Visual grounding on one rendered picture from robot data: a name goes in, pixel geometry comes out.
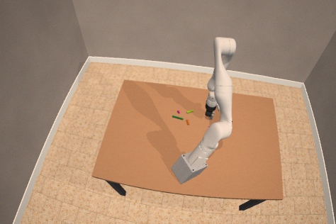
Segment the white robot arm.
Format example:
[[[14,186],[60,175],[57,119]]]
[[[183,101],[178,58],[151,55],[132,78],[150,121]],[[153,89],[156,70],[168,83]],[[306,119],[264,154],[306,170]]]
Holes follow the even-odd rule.
[[[202,141],[189,155],[188,161],[192,167],[201,167],[218,147],[218,141],[228,138],[232,132],[233,82],[227,73],[227,68],[235,55],[236,42],[232,38],[215,38],[213,46],[215,68],[207,85],[208,100],[218,103],[220,122],[210,125]],[[225,57],[222,59],[221,55]]]

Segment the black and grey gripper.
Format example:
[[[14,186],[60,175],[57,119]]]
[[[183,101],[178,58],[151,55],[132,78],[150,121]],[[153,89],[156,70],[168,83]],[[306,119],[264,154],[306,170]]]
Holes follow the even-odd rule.
[[[213,119],[213,115],[215,113],[213,111],[216,109],[216,107],[218,108],[218,110],[220,110],[217,102],[211,102],[207,98],[207,100],[206,100],[206,114],[205,115],[208,116],[208,117],[210,117],[209,118],[210,120]]]

